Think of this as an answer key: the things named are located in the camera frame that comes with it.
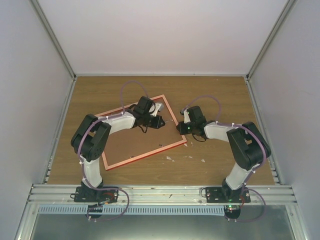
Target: aluminum frame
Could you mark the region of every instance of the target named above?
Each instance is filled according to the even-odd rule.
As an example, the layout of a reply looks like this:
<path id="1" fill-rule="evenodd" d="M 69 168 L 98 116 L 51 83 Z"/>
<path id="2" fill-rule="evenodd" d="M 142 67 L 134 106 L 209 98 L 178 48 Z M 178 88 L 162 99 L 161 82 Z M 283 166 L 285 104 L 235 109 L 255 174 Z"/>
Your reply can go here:
<path id="1" fill-rule="evenodd" d="M 36 14 L 38 15 L 41 23 L 43 24 L 45 30 L 47 31 L 52 44 L 55 46 L 57 52 L 59 53 L 66 69 L 71 75 L 72 79 L 76 81 L 77 75 L 74 73 L 62 47 L 57 40 L 55 33 L 53 32 L 50 23 L 48 22 L 38 0 L 29 0 L 33 6 Z M 268 50 L 269 45 L 276 36 L 281 25 L 285 21 L 286 17 L 290 13 L 294 6 L 296 0 L 288 0 L 285 4 L 279 18 L 274 24 L 269 36 L 267 37 L 263 47 L 261 48 L 257 58 L 255 59 L 251 69 L 247 74 L 246 85 L 248 87 L 249 95 L 252 101 L 254 112 L 257 117 L 258 124 L 260 126 L 262 135 L 270 143 L 268 133 L 263 124 L 262 114 L 259 110 L 259 103 L 255 97 L 254 90 L 250 84 L 250 78 L 253 75 L 255 69 L 263 58 L 265 52 Z M 79 74 L 78 76 L 129 76 L 128 74 L 120 73 L 110 73 L 110 74 Z M 135 74 L 134 76 L 242 76 L 241 74 Z M 50 154 L 50 161 L 48 163 L 48 169 L 46 177 L 44 178 L 44 183 L 48 180 L 48 175 L 50 174 L 52 161 L 57 149 L 58 140 L 62 131 L 63 123 L 68 111 L 68 106 L 73 93 L 75 82 L 71 84 L 70 91 L 66 97 L 65 106 L 63 107 L 61 118 L 57 126 L 55 140 L 52 147 L 52 152 Z M 277 160 L 274 157 L 269 158 L 269 163 L 273 175 L 273 179 L 276 184 L 281 184 L 282 178 L 280 170 L 277 166 Z M 32 232 L 34 226 L 37 222 L 38 210 L 43 204 L 66 204 L 66 205 L 77 205 L 78 203 L 73 202 L 70 198 L 70 194 L 75 192 L 77 185 L 34 185 L 31 188 L 30 195 L 25 206 L 20 225 L 16 234 L 15 239 L 30 239 L 32 237 Z M 131 197 L 131 203 L 133 205 L 175 205 L 175 206 L 222 206 L 225 203 L 206 203 L 205 198 L 201 197 L 200 189 L 203 186 L 122 186 L 124 190 L 129 192 Z M 308 239 L 306 227 L 303 224 L 300 210 L 294 196 L 294 192 L 291 186 L 288 185 L 271 185 L 271 186 L 250 186 L 254 190 L 257 190 L 266 200 L 267 205 L 286 205 L 288 217 L 291 223 L 291 227 L 296 240 Z M 254 193 L 251 194 L 252 202 L 248 205 L 261 205 L 262 201 Z M 123 195 L 119 195 L 118 206 L 123 206 L 126 204 L 126 199 Z"/>
<path id="2" fill-rule="evenodd" d="M 84 203 L 74 202 L 70 194 L 75 193 L 78 185 L 48 185 L 36 184 L 31 187 L 28 201 L 23 212 L 23 216 L 16 234 L 16 240 L 31 239 L 33 229 L 37 222 L 39 209 L 43 206 L 75 206 L 78 209 Z M 202 197 L 201 190 L 204 186 L 163 186 L 163 185 L 126 185 L 119 186 L 127 191 L 130 197 L 130 205 L 135 207 L 148 208 L 179 208 L 179 209 L 204 209 L 205 207 L 214 208 L 225 206 L 226 203 L 207 203 L 206 198 Z M 270 186 L 248 186 L 258 191 L 265 199 L 267 205 L 283 205 L 288 209 L 290 222 L 294 229 L 297 240 L 303 238 L 303 228 L 297 220 L 297 200 L 294 192 L 289 185 L 270 185 Z M 251 203 L 246 205 L 263 205 L 261 199 L 252 192 L 250 194 Z M 113 206 L 123 207 L 127 204 L 127 198 L 119 193 L 118 202 Z"/>

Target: wooden table surface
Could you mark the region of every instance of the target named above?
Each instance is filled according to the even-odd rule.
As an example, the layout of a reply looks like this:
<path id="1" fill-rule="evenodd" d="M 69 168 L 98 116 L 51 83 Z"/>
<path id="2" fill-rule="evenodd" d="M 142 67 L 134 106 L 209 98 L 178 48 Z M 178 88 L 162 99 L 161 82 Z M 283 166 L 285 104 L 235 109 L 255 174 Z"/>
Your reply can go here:
<path id="1" fill-rule="evenodd" d="M 86 114 L 98 114 L 121 106 L 120 89 L 129 80 L 141 82 L 149 97 L 164 94 L 178 121 L 179 111 L 200 95 L 211 94 L 222 104 L 219 122 L 256 122 L 250 97 L 242 77 L 215 76 L 101 76 L 79 77 L 75 84 L 62 133 L 53 160 L 48 184 L 79 184 L 82 179 L 77 155 L 70 140 Z M 144 95 L 141 87 L 128 84 L 123 91 L 124 104 L 137 102 Z M 218 105 L 210 98 L 199 99 L 207 120 L 214 120 Z M 106 185 L 220 185 L 235 164 L 229 143 L 209 139 L 197 142 L 186 136 L 181 145 L 136 162 L 100 172 Z M 248 182 L 273 185 L 269 164 L 265 164 Z"/>

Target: metal corner post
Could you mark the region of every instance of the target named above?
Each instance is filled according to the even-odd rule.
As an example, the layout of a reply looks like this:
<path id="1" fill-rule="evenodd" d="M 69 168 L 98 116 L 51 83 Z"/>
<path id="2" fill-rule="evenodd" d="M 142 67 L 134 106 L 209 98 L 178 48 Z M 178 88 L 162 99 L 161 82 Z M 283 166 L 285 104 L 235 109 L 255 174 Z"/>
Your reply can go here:
<path id="1" fill-rule="evenodd" d="M 267 39 L 265 40 L 265 42 L 264 42 L 264 44 L 263 44 L 258 56 L 254 60 L 254 63 L 253 63 L 252 67 L 250 68 L 250 70 L 249 70 L 249 72 L 247 74 L 248 81 L 250 81 L 250 79 L 251 79 L 252 75 L 254 74 L 255 70 L 257 69 L 261 59 L 265 55 L 265 53 L 266 53 L 267 49 L 269 48 L 271 42 L 273 41 L 273 39 L 277 35 L 280 27 L 285 22 L 287 16 L 289 15 L 290 11 L 292 10 L 292 8 L 293 8 L 293 6 L 295 5 L 296 2 L 297 2 L 297 0 L 287 0 L 284 8 L 282 9 L 278 19 L 276 20 L 275 24 L 273 25 L 273 28 L 272 28 L 271 32 L 269 33 L 269 35 L 268 35 Z"/>
<path id="2" fill-rule="evenodd" d="M 69 61 L 68 61 L 68 59 L 67 59 L 67 57 L 65 55 L 65 52 L 63 51 L 63 49 L 62 49 L 62 47 L 61 47 L 61 45 L 60 45 L 60 43 L 59 43 L 54 31 L 53 31 L 53 29 L 51 28 L 51 26 L 49 24 L 49 21 L 48 21 L 46 15 L 45 15 L 43 9 L 41 8 L 38 0 L 29 0 L 29 1 L 30 1 L 31 5 L 32 5 L 34 11 L 38 15 L 41 23 L 43 24 L 44 29 L 48 33 L 48 35 L 49 35 L 49 37 L 50 37 L 55 49 L 57 50 L 59 56 L 61 57 L 61 59 L 62 59 L 64 65 L 65 65 L 66 69 L 68 70 L 70 76 L 72 77 L 73 80 L 75 80 L 76 74 L 73 71 L 73 69 L 72 69 L 72 67 L 71 67 L 71 65 L 70 65 L 70 63 L 69 63 Z"/>

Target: black mounting bracket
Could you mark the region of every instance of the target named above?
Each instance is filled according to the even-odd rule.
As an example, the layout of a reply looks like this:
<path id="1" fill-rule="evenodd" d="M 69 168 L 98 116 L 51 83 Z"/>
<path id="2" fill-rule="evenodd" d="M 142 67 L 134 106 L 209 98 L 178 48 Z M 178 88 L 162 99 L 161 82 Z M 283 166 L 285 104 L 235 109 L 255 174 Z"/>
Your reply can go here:
<path id="1" fill-rule="evenodd" d="M 222 186 L 210 186 L 205 188 L 205 198 L 207 203 L 226 203 L 230 205 L 232 205 L 232 203 L 241 204 L 243 201 L 244 203 L 250 203 L 251 199 L 248 193 L 248 190 L 244 190 L 242 194 L 239 192 L 236 197 L 226 199 Z"/>
<path id="2" fill-rule="evenodd" d="M 97 187 L 108 188 L 105 187 L 103 182 Z M 78 186 L 75 189 L 75 193 L 71 194 L 70 197 L 74 199 L 75 203 L 103 203 L 106 202 L 108 204 L 116 203 L 118 201 L 118 190 L 94 190 L 86 186 L 83 182 L 81 182 L 81 186 Z"/>

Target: wooden frame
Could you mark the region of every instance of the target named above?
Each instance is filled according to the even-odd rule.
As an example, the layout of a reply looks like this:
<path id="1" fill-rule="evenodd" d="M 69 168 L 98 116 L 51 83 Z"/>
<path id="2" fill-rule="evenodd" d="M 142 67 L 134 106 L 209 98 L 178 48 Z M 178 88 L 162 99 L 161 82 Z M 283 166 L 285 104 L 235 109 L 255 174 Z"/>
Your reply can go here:
<path id="1" fill-rule="evenodd" d="M 176 119 L 176 116 L 174 114 L 174 112 L 172 111 L 165 95 L 159 95 L 159 96 L 155 96 L 155 97 L 152 97 L 151 100 L 157 100 L 157 99 L 163 99 L 167 109 L 169 110 L 169 113 L 172 117 L 172 120 L 174 121 L 175 125 L 178 125 L 178 121 Z M 105 112 L 102 112 L 102 113 L 99 113 L 99 114 L 96 114 L 97 117 L 101 117 L 101 116 L 107 116 L 109 114 L 112 114 L 114 112 L 118 112 L 118 111 L 121 111 L 122 110 L 122 107 L 118 107 L 118 108 L 115 108 L 113 110 L 109 110 L 109 111 L 105 111 Z M 121 162 L 118 162 L 118 163 L 115 163 L 115 164 L 112 164 L 112 165 L 108 165 L 108 162 L 107 162 L 107 156 L 105 154 L 105 151 L 103 151 L 102 153 L 102 160 L 103 160 L 103 163 L 104 163 L 104 168 L 106 171 L 108 170 L 111 170 L 111 169 L 114 169 L 114 168 L 117 168 L 117 167 L 120 167 L 120 166 L 123 166 L 125 164 L 129 164 L 129 163 L 132 163 L 134 161 L 137 161 L 137 160 L 140 160 L 140 159 L 143 159 L 143 158 L 146 158 L 148 156 L 151 156 L 151 155 L 154 155 L 154 154 L 157 154 L 157 153 L 160 153 L 160 152 L 163 152 L 165 150 L 168 150 L 168 149 L 171 149 L 171 148 L 174 148 L 174 147 L 177 147 L 177 146 L 180 146 L 182 144 L 185 144 L 187 142 L 187 139 L 184 135 L 181 136 L 182 140 L 180 141 L 177 141 L 175 143 L 172 143 L 172 144 L 169 144 L 169 145 L 166 145 L 166 146 L 163 146 L 163 147 L 160 147 L 158 149 L 155 149 L 155 150 L 152 150 L 152 151 L 149 151 L 149 152 L 146 152 L 146 153 L 143 153 L 143 154 L 140 154 L 138 156 L 134 156 L 132 158 L 129 158 L 127 160 L 124 160 L 124 161 L 121 161 Z"/>

